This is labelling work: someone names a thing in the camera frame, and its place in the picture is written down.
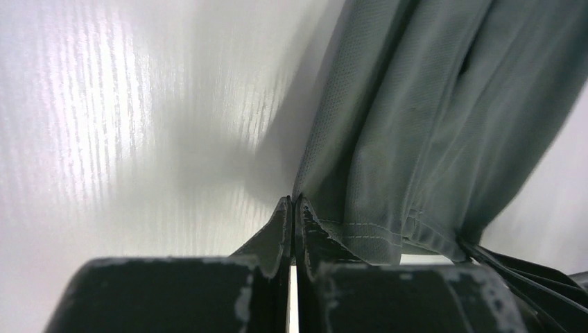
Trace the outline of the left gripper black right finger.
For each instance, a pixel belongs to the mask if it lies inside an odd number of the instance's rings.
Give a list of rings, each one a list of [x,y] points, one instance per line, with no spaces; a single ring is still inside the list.
[[[491,269],[371,265],[336,241],[308,199],[295,203],[301,332],[526,332]]]

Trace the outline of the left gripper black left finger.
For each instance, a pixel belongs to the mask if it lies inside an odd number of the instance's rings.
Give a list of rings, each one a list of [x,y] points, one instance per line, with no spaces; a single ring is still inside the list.
[[[47,332],[287,332],[292,201],[227,257],[99,257],[67,285]]]

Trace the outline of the dark grey t shirt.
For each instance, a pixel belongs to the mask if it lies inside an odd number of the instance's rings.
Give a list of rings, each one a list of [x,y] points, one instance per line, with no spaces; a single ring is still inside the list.
[[[586,1],[352,1],[294,192],[365,262],[462,261],[586,79]]]

